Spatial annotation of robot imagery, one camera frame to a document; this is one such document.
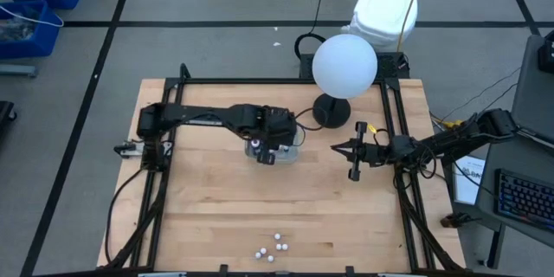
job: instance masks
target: white bin lid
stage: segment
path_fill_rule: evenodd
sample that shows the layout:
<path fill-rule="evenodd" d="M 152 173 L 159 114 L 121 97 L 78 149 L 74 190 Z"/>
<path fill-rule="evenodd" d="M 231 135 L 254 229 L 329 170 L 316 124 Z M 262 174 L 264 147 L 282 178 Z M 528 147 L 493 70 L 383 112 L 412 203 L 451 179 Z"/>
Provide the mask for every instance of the white bin lid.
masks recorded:
<path fill-rule="evenodd" d="M 410 0 L 358 0 L 354 19 L 368 34 L 395 40 L 400 35 Z M 417 0 L 409 11 L 404 32 L 416 24 Z"/>

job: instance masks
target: black stand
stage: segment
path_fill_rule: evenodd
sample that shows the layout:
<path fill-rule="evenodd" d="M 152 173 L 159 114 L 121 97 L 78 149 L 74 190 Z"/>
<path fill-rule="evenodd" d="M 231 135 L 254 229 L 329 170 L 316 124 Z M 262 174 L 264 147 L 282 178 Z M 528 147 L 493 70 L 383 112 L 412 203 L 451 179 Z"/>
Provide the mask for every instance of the black stand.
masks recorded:
<path fill-rule="evenodd" d="M 348 100 L 322 94 L 313 102 L 313 117 L 326 128 L 338 128 L 350 118 L 350 104 Z"/>

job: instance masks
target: yellow cable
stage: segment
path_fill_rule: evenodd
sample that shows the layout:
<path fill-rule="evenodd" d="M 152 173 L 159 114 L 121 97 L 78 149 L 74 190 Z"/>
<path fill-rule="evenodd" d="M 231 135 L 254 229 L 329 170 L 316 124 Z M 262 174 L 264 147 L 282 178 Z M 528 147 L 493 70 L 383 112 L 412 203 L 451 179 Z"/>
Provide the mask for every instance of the yellow cable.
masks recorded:
<path fill-rule="evenodd" d="M 406 12 L 406 16 L 404 17 L 404 23 L 402 24 L 402 29 L 400 30 L 400 36 L 398 37 L 398 45 L 396 46 L 396 52 L 400 52 L 400 46 L 402 46 L 402 37 L 404 35 L 404 28 L 406 27 L 406 22 L 408 21 L 409 11 L 412 9 L 412 3 L 414 3 L 414 0 L 409 1 L 408 12 Z"/>

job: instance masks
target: white trash can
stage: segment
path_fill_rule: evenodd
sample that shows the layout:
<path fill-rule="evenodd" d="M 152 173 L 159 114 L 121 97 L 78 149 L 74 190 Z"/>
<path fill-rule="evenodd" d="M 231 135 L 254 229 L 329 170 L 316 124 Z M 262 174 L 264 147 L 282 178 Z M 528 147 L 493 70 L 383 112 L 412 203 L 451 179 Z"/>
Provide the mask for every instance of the white trash can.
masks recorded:
<path fill-rule="evenodd" d="M 358 0 L 350 25 L 341 30 L 345 34 L 364 38 L 379 52 L 396 51 L 398 37 L 410 0 Z M 404 27 L 403 41 L 416 25 L 417 0 L 414 0 Z"/>

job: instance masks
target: white ball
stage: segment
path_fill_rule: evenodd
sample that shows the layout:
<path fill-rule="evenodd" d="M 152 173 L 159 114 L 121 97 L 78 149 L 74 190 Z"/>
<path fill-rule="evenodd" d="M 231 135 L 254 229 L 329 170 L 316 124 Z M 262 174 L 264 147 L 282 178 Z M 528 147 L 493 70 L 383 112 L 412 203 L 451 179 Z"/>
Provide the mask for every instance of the white ball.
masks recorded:
<path fill-rule="evenodd" d="M 377 56 L 357 35 L 335 35 L 323 42 L 313 57 L 313 78 L 321 90 L 336 98 L 361 95 L 377 74 Z"/>

